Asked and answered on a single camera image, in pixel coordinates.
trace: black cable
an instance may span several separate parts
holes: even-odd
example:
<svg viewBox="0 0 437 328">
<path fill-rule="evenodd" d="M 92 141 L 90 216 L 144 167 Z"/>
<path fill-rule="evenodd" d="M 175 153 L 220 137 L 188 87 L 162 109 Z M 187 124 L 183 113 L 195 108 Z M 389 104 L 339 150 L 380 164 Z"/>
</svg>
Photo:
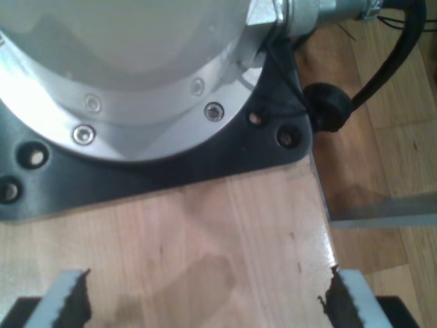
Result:
<svg viewBox="0 0 437 328">
<path fill-rule="evenodd" d="M 414 49 L 425 27 L 427 14 L 425 0 L 385 0 L 383 7 L 403 10 L 406 16 L 405 28 L 379 71 L 352 99 L 355 110 L 369 100 L 396 73 Z"/>
<path fill-rule="evenodd" d="M 395 26 L 393 24 L 390 24 L 388 22 L 394 22 L 394 23 L 399 23 L 399 24 L 405 24 L 404 20 L 401 19 L 396 19 L 396 18 L 391 18 L 391 17 L 385 17 L 385 16 L 378 16 L 378 20 L 381 21 L 381 23 L 387 25 L 388 27 L 391 27 L 392 29 L 398 29 L 398 30 L 403 30 L 403 27 L 400 26 Z M 427 19 L 426 23 L 437 23 L 437 19 Z M 437 32 L 437 29 L 424 29 L 423 32 L 425 33 L 432 33 L 432 32 Z"/>
<path fill-rule="evenodd" d="M 383 19 L 383 18 L 380 18 L 380 17 L 378 17 L 378 19 L 380 20 L 380 22 L 381 23 L 383 23 L 383 24 L 385 24 L 385 25 L 387 25 L 388 27 L 391 27 L 392 29 L 399 29 L 399 30 L 404 30 L 404 28 L 403 27 L 399 27 L 399 26 L 394 26 L 394 25 L 392 25 L 392 24 L 390 24 L 390 23 L 388 23 L 388 22 L 386 22 L 386 20 L 385 19 Z"/>
</svg>

